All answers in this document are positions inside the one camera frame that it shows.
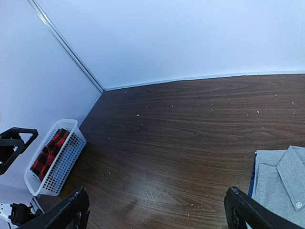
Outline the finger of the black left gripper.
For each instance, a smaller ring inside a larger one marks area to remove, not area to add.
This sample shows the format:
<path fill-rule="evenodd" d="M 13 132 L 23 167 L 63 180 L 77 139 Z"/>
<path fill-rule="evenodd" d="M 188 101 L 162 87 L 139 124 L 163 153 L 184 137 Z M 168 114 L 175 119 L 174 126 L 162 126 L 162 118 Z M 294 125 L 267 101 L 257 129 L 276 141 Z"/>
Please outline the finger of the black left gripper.
<path fill-rule="evenodd" d="M 31 134 L 27 142 L 21 134 Z M 0 174 L 3 175 L 16 158 L 38 137 L 37 129 L 12 127 L 0 134 Z"/>

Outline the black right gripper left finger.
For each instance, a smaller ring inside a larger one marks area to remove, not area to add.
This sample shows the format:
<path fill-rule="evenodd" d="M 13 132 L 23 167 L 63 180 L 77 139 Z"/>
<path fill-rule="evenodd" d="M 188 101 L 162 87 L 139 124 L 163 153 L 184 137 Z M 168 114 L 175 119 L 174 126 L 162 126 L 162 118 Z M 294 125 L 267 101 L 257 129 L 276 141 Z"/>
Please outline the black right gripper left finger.
<path fill-rule="evenodd" d="M 20 226 L 21 229 L 85 229 L 89 218 L 89 196 L 77 188 L 55 207 Z"/>

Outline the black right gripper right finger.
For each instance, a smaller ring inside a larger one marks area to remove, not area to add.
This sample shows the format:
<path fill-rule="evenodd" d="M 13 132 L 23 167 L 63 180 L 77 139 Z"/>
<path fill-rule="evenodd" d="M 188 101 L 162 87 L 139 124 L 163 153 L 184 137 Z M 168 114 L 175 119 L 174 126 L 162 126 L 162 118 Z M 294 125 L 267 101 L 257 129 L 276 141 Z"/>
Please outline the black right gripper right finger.
<path fill-rule="evenodd" d="M 300 229 L 301 227 L 267 210 L 237 187 L 228 188 L 224 197 L 229 229 Z"/>

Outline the red black plaid shirt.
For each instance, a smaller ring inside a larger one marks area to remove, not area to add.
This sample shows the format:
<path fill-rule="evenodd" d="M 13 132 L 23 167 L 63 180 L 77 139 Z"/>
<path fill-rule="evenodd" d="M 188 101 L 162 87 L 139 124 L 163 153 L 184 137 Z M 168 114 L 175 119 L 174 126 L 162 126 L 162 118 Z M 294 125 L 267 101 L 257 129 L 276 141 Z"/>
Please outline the red black plaid shirt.
<path fill-rule="evenodd" d="M 43 181 L 45 178 L 69 134 L 70 132 L 66 129 L 58 129 L 54 138 L 41 150 L 37 159 L 30 167 L 30 170 L 40 181 Z"/>

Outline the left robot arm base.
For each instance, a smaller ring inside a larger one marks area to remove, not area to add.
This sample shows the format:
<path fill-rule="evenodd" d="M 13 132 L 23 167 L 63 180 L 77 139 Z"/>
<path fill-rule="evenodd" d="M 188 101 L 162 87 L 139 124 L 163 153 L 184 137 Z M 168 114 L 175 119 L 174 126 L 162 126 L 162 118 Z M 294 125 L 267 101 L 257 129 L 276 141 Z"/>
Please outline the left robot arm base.
<path fill-rule="evenodd" d="M 33 205 L 27 206 L 22 203 L 0 204 L 0 218 L 16 226 L 22 226 L 43 213 L 40 208 L 34 208 Z"/>

